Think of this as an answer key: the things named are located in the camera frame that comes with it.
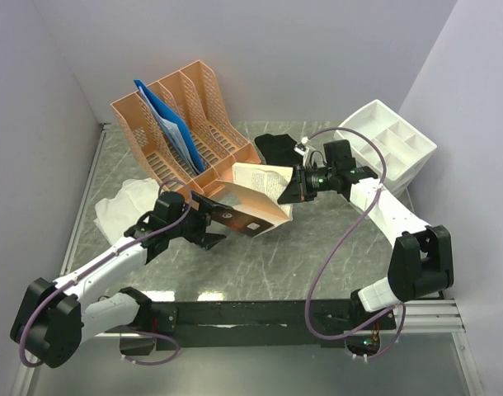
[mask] white cloth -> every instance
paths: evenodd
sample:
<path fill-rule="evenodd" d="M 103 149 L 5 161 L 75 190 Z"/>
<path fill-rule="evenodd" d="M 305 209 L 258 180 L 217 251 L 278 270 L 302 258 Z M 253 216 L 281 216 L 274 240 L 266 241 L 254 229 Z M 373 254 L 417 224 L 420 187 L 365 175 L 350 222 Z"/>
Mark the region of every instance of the white cloth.
<path fill-rule="evenodd" d="M 114 198 L 96 204 L 94 224 L 112 245 L 141 215 L 154 208 L 157 196 L 158 183 L 153 179 L 125 180 Z"/>

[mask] blue binder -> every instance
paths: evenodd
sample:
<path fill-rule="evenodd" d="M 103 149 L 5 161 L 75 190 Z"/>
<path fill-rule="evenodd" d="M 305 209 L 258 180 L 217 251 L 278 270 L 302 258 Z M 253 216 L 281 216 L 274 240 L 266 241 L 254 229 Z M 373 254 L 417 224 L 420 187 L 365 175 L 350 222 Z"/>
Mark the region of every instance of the blue binder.
<path fill-rule="evenodd" d="M 191 138 L 191 133 L 186 123 L 180 118 L 176 113 L 169 108 L 163 101 L 160 100 L 151 90 L 145 87 L 145 84 L 140 80 L 134 80 L 134 84 L 136 87 L 141 87 L 147 99 L 151 101 L 154 109 L 158 112 L 158 114 L 165 118 L 166 120 L 171 121 L 174 124 L 178 125 L 178 129 L 186 143 L 187 149 L 189 151 L 189 155 L 191 156 L 191 160 L 195 164 L 196 168 L 201 172 L 205 171 L 204 164 L 202 163 L 202 158 L 195 147 L 195 143 L 193 143 L 193 138 Z"/>

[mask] white plastic container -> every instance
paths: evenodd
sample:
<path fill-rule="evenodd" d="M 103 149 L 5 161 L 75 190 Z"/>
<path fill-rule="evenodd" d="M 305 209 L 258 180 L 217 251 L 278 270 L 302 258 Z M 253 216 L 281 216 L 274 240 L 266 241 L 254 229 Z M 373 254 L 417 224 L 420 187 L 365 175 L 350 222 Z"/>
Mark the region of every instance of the white plastic container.
<path fill-rule="evenodd" d="M 340 126 L 357 130 L 378 146 L 388 168 L 384 185 L 395 196 L 402 194 L 436 149 L 436 144 L 379 100 L 363 106 Z M 335 139 L 348 139 L 356 161 L 382 175 L 378 155 L 364 140 L 343 131 L 337 131 Z"/>

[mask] white wall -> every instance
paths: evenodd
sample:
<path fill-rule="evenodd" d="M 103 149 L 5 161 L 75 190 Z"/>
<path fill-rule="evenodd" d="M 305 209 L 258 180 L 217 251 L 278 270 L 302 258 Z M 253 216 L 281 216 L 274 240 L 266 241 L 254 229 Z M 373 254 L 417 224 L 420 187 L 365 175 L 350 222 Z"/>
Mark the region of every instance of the white wall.
<path fill-rule="evenodd" d="M 455 0 L 33 0 L 100 121 L 110 103 L 203 59 L 234 120 L 398 110 Z"/>
<path fill-rule="evenodd" d="M 59 274 L 98 138 L 72 71 L 29 0 L 0 0 L 0 395 L 28 284 Z"/>
<path fill-rule="evenodd" d="M 503 0 L 459 0 L 400 113 L 439 148 L 411 185 L 445 224 L 488 395 L 503 396 Z"/>

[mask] marble tabletop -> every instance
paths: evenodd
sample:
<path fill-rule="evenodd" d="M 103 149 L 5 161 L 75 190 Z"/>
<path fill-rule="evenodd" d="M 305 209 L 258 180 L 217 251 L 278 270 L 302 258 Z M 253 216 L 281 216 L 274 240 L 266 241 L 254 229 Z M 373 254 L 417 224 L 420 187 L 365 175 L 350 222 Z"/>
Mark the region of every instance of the marble tabletop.
<path fill-rule="evenodd" d="M 286 133 L 300 140 L 333 125 L 338 123 L 241 122 L 235 127 L 253 141 L 264 133 Z M 130 152 L 121 128 L 112 125 L 105 133 L 87 196 L 87 211 L 80 223 L 72 271 L 110 246 L 93 223 L 94 205 L 103 198 L 113 198 L 124 180 L 147 177 Z M 316 138 L 320 139 L 317 142 L 313 140 L 314 146 L 319 148 L 332 139 L 332 132 L 323 135 Z M 411 209 L 407 192 L 400 200 Z M 164 253 L 125 277 L 110 293 L 131 285 L 156 301 L 302 299 L 326 255 L 358 212 L 342 196 L 324 192 L 314 202 L 294 205 L 293 215 L 292 222 L 256 238 L 213 224 L 212 232 L 228 237 L 208 252 L 185 240 L 172 240 Z M 352 290 L 386 275 L 391 252 L 383 234 L 365 220 L 337 251 L 314 296 L 349 298 Z"/>

